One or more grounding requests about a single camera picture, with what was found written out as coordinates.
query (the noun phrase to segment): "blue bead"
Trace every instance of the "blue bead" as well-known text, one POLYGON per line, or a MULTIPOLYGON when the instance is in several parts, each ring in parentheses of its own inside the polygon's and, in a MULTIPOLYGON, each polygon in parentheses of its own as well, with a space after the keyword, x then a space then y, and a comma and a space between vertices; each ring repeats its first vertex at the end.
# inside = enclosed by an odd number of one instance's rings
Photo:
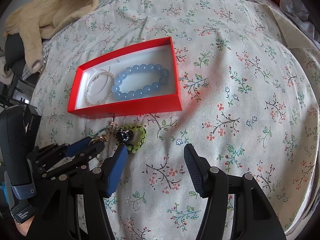
POLYGON ((126 79, 126 78, 127 78, 126 72, 125 72, 125 71, 121 72, 121 73, 119 74, 119 78, 121 78, 122 80, 123 80, 123 79, 126 79))
POLYGON ((143 92, 142 92, 141 89, 138 89, 138 90, 136 91, 136 98, 142 98, 142 97, 143 97, 143 92))
POLYGON ((121 99, 121 95, 122 93, 120 91, 114 92, 113 96, 116 100, 120 100, 121 99))
POLYGON ((168 84, 168 77, 160 77, 159 78, 159 84, 160 85, 167 85, 168 84))
POLYGON ((142 93, 143 93, 143 95, 151 94, 151 87, 148 85, 144 86, 142 89, 142 93))
POLYGON ((160 75, 162 77, 168 77, 169 76, 169 70, 167 70, 166 68, 163 68, 160 70, 160 75))
POLYGON ((122 79, 121 78, 115 78, 115 85, 120 86, 122 84, 122 79))
POLYGON ((140 67, 139 67, 139 71, 140 71, 140 72, 144 72, 144 71, 146 71, 146 70, 147 70, 147 65, 146 65, 146 64, 140 65, 140 67))
POLYGON ((125 69, 125 73, 126 73, 127 75, 131 75, 131 74, 133 73, 132 68, 130 68, 130 67, 126 68, 126 69, 125 69))
POLYGON ((131 99, 136 99, 136 92, 135 91, 129 91, 128 92, 128 99, 131 100, 131 99))
POLYGON ((133 73, 137 73, 137 72, 140 70, 139 67, 140 67, 139 65, 134 65, 134 66, 132 67, 133 73))
POLYGON ((112 91, 112 92, 120 91, 120 87, 119 87, 118 85, 113 85, 113 86, 111 87, 111 91, 112 91))
POLYGON ((120 99, 121 99, 122 101, 128 100, 128 94, 127 94, 127 93, 122 93, 121 96, 120 96, 120 99))
POLYGON ((160 90, 160 84, 158 82, 153 82, 152 85, 151 85, 151 90, 152 91, 160 90))
POLYGON ((160 71, 162 69, 162 65, 156 64, 154 69, 155 69, 155 71, 160 71))
POLYGON ((152 71, 155 65, 153 64, 148 64, 147 65, 147 71, 152 71))

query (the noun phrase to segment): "screw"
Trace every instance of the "screw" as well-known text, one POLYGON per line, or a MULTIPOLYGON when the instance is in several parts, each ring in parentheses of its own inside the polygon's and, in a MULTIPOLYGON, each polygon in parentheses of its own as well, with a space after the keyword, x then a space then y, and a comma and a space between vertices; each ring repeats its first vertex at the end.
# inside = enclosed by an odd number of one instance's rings
POLYGON ((211 168, 210 168, 210 171, 211 171, 212 173, 218 173, 218 172, 219 172, 219 169, 218 169, 217 167, 211 167, 211 168))
POLYGON ((94 168, 94 169, 92 170, 92 172, 93 172, 94 174, 99 174, 99 173, 101 172, 101 169, 100 169, 100 168, 94 168))
POLYGON ((246 179, 248 179, 248 180, 251 180, 251 179, 253 178, 250 173, 246 173, 246 174, 244 175, 244 177, 245 177, 246 179))
POLYGON ((66 174, 62 174, 62 175, 60 175, 60 177, 59 177, 59 180, 66 180, 67 179, 67 175, 66 174))

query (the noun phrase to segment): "red box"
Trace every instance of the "red box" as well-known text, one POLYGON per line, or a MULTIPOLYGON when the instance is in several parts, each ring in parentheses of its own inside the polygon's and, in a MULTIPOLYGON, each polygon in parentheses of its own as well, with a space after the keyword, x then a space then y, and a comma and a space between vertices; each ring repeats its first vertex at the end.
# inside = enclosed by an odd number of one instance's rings
POLYGON ((107 118, 112 116, 140 115, 149 113, 162 113, 181 111, 181 94, 179 88, 179 75, 177 62, 174 52, 174 46, 171 37, 155 39, 127 46, 108 54, 104 54, 91 61, 79 66, 73 81, 71 95, 68 105, 68 113, 75 114, 87 119, 107 118), (161 95, 134 100, 114 102, 99 106, 89 106, 84 108, 76 108, 77 97, 79 94, 80 83, 85 70, 94 67, 105 61, 145 49, 155 48, 159 46, 170 45, 172 54, 172 65, 174 69, 175 93, 169 95, 161 95))

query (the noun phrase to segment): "white floral sheet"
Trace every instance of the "white floral sheet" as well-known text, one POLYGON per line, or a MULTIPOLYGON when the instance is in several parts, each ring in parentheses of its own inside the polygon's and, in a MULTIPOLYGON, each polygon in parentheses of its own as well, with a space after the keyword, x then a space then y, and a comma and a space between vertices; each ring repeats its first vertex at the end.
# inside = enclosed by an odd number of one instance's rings
MULTIPOLYGON (((294 230, 318 189, 319 51, 285 17, 244 0, 119 0, 52 40, 32 104, 42 113, 37 144, 73 143, 110 119, 67 113, 79 65, 137 42, 172 36, 183 111, 117 117, 147 130, 129 155, 117 192, 105 200, 116 239, 195 239, 206 200, 183 159, 192 143, 227 174, 250 172, 284 231, 294 230)), ((91 167, 111 156, 111 142, 91 167)), ((232 228, 229 196, 224 239, 232 228)), ((82 196, 79 220, 86 230, 82 196)))

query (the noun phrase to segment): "black handle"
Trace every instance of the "black handle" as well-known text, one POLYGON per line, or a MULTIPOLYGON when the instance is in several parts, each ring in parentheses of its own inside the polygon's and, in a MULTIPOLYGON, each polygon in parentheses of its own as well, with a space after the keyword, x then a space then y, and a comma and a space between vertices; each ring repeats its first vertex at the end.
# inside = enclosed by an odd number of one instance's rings
POLYGON ((11 185, 31 184, 22 106, 15 105, 0 113, 0 131, 1 152, 11 185))

